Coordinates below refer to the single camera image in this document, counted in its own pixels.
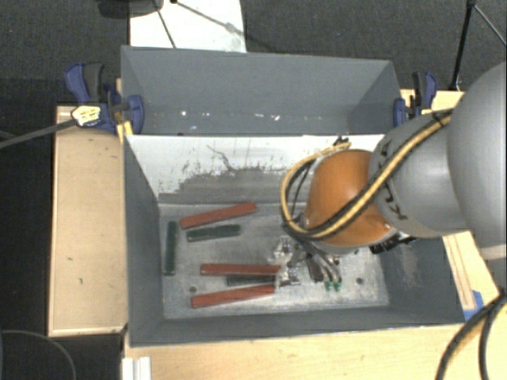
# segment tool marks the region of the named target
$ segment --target dark green marker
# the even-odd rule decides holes
[[[166,262],[164,276],[173,276],[176,264],[177,222],[169,221],[166,237]]]

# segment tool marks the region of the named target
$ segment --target orange object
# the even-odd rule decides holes
[[[278,264],[215,264],[208,263],[200,266],[203,276],[234,276],[257,277],[275,276],[280,270]]]
[[[209,306],[218,306],[229,302],[238,302],[250,300],[252,298],[265,297],[272,295],[275,287],[272,284],[262,284],[260,286],[244,287],[234,290],[218,291],[216,293],[199,294],[192,297],[192,308],[202,308]]]
[[[204,212],[202,214],[190,215],[180,219],[180,227],[183,230],[196,226],[212,224],[226,219],[234,219],[243,215],[252,214],[257,211],[255,203],[242,203],[237,206],[221,208],[219,210]]]
[[[372,153],[343,150],[325,158],[315,170],[303,223],[306,229],[323,224],[357,196],[368,183]],[[349,226],[323,240],[336,246],[368,245],[383,238],[391,226],[371,203]]]

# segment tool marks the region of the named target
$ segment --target wooden board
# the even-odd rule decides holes
[[[49,336],[115,333],[127,322],[120,149],[94,129],[55,137]]]

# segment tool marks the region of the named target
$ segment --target blue clamp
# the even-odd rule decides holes
[[[76,63],[65,70],[67,89],[76,97],[78,104],[100,108],[100,119],[97,122],[78,125],[116,134],[118,122],[128,120],[134,134],[139,134],[144,122],[141,96],[130,96],[122,103],[121,95],[112,85],[101,83],[103,69],[101,63]]]
[[[413,72],[415,96],[410,96],[410,106],[407,108],[405,100],[398,98],[393,107],[393,124],[395,127],[406,121],[419,117],[424,108],[431,108],[436,97],[438,86],[435,77],[426,72]]]

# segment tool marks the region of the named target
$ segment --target wooden edge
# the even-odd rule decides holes
[[[55,266],[56,266],[56,243],[57,243],[57,222],[58,222],[58,167],[59,167],[59,140],[58,133],[55,137],[55,157],[53,164],[53,199],[51,210],[51,253],[49,267],[49,303],[48,303],[48,336],[55,336]]]
[[[444,240],[445,250],[447,251],[461,306],[464,310],[475,310],[477,304],[475,303],[470,280],[467,276],[467,269],[463,263],[463,256],[458,240],[455,235],[448,235],[442,239]]]

